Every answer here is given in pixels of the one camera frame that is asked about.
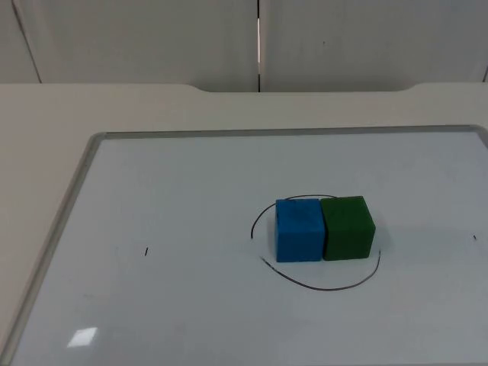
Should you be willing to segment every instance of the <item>white wall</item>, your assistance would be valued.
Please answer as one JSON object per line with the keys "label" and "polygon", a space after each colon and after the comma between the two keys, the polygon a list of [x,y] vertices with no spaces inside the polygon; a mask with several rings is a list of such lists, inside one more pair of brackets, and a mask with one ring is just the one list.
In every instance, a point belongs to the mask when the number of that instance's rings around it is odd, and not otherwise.
{"label": "white wall", "polygon": [[257,91],[255,0],[14,0],[43,82]]}
{"label": "white wall", "polygon": [[487,0],[261,0],[262,91],[480,82]]}
{"label": "white wall", "polygon": [[0,0],[0,82],[37,82],[10,0]]}

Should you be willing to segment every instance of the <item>foam block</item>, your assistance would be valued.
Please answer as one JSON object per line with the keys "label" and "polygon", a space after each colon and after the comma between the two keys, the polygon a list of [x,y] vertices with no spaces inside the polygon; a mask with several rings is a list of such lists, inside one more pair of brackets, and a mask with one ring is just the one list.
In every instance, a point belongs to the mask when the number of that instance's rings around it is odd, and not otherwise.
{"label": "foam block", "polygon": [[277,262],[320,261],[326,228],[319,200],[277,200],[274,237]]}
{"label": "foam block", "polygon": [[326,261],[367,258],[376,226],[362,196],[320,200],[327,238]]}

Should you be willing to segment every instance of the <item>whiteboard frame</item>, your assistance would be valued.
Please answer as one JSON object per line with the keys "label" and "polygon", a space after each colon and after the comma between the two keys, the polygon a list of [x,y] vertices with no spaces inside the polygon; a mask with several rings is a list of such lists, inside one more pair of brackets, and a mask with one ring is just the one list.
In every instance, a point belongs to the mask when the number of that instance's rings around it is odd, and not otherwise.
{"label": "whiteboard frame", "polygon": [[63,201],[56,212],[47,238],[44,240],[39,258],[30,277],[29,285],[21,301],[17,315],[8,334],[4,349],[0,352],[0,365],[10,365],[22,333],[34,307],[47,269],[50,266],[56,247],[65,229],[66,223],[85,182],[85,177],[92,165],[98,147],[105,140],[127,139],[161,139],[191,137],[223,136],[299,136],[299,135],[333,135],[333,134],[366,134],[366,133],[428,133],[428,132],[474,132],[488,149],[488,130],[478,125],[432,125],[405,127],[344,127],[319,129],[283,129],[283,130],[206,130],[206,131],[153,131],[153,132],[102,132],[93,135],[85,147],[75,174],[65,193]]}

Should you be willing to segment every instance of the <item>table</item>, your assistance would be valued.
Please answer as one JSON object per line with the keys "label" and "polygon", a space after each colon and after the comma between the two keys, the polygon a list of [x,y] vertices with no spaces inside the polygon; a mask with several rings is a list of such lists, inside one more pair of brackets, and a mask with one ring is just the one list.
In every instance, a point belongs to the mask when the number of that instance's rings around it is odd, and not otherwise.
{"label": "table", "polygon": [[488,85],[207,93],[184,85],[0,85],[0,349],[85,146],[103,131],[478,124]]}

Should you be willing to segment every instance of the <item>green cube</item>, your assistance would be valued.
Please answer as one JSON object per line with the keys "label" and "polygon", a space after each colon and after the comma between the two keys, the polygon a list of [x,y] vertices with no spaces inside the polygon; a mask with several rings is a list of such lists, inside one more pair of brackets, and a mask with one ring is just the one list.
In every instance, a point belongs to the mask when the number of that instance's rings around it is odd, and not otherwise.
{"label": "green cube", "polygon": [[326,223],[326,261],[367,258],[376,226],[362,196],[320,200]]}

